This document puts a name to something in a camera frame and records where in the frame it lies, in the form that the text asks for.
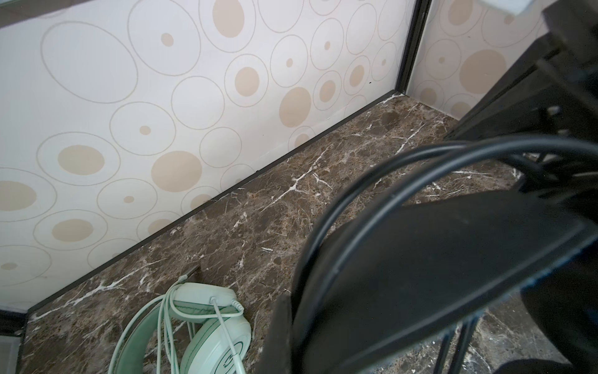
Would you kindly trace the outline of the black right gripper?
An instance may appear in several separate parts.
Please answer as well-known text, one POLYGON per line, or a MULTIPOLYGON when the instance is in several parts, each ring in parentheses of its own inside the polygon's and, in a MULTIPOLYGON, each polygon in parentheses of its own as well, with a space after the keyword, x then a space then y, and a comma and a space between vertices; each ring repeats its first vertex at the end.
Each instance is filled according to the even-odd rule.
POLYGON ((597 3, 556 1, 543 18, 548 32, 450 132, 471 144, 444 157, 445 174, 495 159, 526 192, 597 189, 597 3))

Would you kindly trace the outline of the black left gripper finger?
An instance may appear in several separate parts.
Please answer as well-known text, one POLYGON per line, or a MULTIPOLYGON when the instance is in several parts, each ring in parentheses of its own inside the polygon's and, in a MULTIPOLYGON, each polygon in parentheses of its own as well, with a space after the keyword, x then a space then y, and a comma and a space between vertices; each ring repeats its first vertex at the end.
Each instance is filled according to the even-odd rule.
POLYGON ((273 317, 257 363, 257 374, 293 372, 292 303, 289 294, 281 295, 274 306, 273 317))

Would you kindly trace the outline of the mint green headphones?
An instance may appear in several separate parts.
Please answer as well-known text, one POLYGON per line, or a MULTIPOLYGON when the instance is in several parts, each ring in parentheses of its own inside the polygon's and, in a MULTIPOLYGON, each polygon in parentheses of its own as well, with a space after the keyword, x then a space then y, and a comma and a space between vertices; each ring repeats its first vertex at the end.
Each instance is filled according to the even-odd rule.
POLYGON ((252 328, 232 289, 191 283, 181 276, 129 321, 108 372, 143 372, 151 341, 157 343, 157 372, 243 373, 252 328))

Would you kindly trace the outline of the black blue headphones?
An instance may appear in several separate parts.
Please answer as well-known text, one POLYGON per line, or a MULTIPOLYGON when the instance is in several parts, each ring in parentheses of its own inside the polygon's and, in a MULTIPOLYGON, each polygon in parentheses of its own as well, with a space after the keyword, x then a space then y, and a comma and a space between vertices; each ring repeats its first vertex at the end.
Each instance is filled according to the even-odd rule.
POLYGON ((358 372, 461 325, 457 372, 484 308, 594 250, 596 173, 595 143, 556 136, 423 146, 367 171, 305 243, 281 369, 358 372), (521 171, 523 185, 411 203, 433 182, 493 160, 521 171))

